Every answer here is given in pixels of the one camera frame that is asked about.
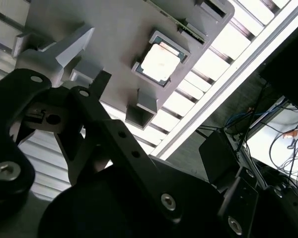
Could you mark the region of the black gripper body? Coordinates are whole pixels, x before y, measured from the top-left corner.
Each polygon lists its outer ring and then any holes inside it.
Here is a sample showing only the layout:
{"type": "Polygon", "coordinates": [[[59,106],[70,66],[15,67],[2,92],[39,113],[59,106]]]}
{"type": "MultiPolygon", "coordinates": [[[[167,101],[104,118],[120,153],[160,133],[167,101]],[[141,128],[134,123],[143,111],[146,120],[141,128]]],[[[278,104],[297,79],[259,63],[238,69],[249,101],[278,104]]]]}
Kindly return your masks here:
{"type": "Polygon", "coordinates": [[[222,197],[209,183],[155,160],[181,211],[178,224],[164,221],[134,182],[118,168],[95,174],[57,196],[39,225],[42,238],[221,238],[222,197]]]}

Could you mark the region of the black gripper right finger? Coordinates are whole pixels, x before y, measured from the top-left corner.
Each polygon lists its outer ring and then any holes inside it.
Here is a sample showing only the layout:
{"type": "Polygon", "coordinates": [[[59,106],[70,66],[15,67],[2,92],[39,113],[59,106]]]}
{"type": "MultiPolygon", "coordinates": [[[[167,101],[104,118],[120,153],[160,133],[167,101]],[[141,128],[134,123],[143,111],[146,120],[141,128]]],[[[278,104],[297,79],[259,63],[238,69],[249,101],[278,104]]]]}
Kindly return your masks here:
{"type": "Polygon", "coordinates": [[[235,151],[223,130],[199,147],[223,203],[218,217],[233,238],[298,238],[298,188],[285,175],[235,151]]]}

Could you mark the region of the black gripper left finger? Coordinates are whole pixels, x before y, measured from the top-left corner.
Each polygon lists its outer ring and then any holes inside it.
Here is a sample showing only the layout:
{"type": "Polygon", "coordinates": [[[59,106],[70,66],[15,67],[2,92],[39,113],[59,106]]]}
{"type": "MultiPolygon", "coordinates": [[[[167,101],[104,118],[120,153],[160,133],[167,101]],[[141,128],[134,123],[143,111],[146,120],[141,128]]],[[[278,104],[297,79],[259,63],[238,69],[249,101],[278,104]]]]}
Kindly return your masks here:
{"type": "Polygon", "coordinates": [[[72,187],[114,166],[164,221],[180,222],[181,211],[157,165],[126,125],[111,119],[99,102],[100,87],[109,78],[103,71],[90,88],[53,88],[42,74],[16,69],[0,80],[0,163],[17,165],[10,174],[0,172],[0,202],[13,203],[30,190],[34,168],[18,145],[38,129],[55,133],[72,187]]]}

